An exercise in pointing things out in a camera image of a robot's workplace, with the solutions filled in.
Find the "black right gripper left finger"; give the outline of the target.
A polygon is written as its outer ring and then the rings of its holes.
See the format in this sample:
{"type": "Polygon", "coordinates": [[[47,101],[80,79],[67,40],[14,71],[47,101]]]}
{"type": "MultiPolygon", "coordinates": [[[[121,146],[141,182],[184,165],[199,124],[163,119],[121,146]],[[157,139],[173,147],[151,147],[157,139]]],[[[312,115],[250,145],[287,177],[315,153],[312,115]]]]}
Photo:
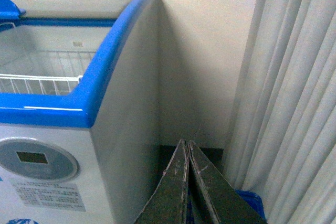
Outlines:
{"type": "Polygon", "coordinates": [[[186,223],[189,166],[186,140],[180,140],[135,223],[186,223]]]}

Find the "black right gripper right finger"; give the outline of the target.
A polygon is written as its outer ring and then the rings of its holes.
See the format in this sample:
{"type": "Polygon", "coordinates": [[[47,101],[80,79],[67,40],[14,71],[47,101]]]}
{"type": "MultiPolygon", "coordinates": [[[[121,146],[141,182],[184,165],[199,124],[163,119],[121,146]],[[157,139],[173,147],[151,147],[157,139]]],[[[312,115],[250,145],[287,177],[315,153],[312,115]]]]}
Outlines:
{"type": "Polygon", "coordinates": [[[196,205],[203,223],[266,223],[228,183],[195,142],[187,143],[196,205]]]}

